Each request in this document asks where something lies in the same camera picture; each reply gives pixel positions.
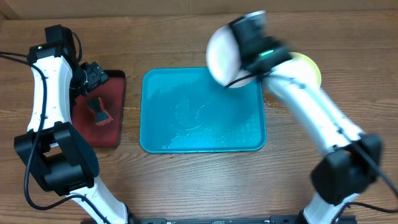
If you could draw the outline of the pink white plastic plate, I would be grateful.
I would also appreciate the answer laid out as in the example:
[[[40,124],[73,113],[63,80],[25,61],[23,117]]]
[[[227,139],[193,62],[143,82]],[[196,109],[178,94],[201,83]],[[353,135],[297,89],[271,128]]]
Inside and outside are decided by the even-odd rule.
[[[206,64],[213,79],[226,88],[240,88],[255,79],[248,77],[230,85],[250,73],[241,68],[238,43],[228,25],[217,29],[210,37],[206,48]]]

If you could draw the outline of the yellow-green plastic plate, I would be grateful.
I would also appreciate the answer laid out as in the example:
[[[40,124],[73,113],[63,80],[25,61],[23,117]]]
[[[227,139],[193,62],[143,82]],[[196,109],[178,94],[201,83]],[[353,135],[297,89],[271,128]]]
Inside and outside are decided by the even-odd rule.
[[[315,86],[316,88],[320,88],[322,83],[322,75],[317,64],[310,57],[304,54],[291,52],[290,55],[293,59],[302,63],[302,68],[299,70],[300,79],[306,81],[312,86]]]

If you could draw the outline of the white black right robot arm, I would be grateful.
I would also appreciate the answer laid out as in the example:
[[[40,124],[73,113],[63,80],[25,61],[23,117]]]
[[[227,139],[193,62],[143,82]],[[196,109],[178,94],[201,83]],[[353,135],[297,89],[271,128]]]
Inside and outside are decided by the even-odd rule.
[[[344,209],[380,176],[381,138],[355,125],[311,81],[311,66],[294,58],[288,45],[266,35],[265,23],[265,13],[257,11],[230,22],[228,28],[238,45],[241,68],[262,80],[289,108],[322,155],[311,173],[316,194],[298,221],[341,223]]]

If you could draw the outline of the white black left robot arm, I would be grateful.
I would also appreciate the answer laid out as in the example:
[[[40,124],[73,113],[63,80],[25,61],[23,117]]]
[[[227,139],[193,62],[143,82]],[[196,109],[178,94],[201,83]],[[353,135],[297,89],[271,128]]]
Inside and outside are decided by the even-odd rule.
[[[110,77],[96,62],[81,62],[78,37],[69,28],[47,27],[45,37],[24,61],[34,76],[34,105],[27,132],[14,139],[25,164],[25,199],[36,210],[73,200],[95,223],[134,223],[128,207],[100,179],[94,149],[72,125],[74,99]]]

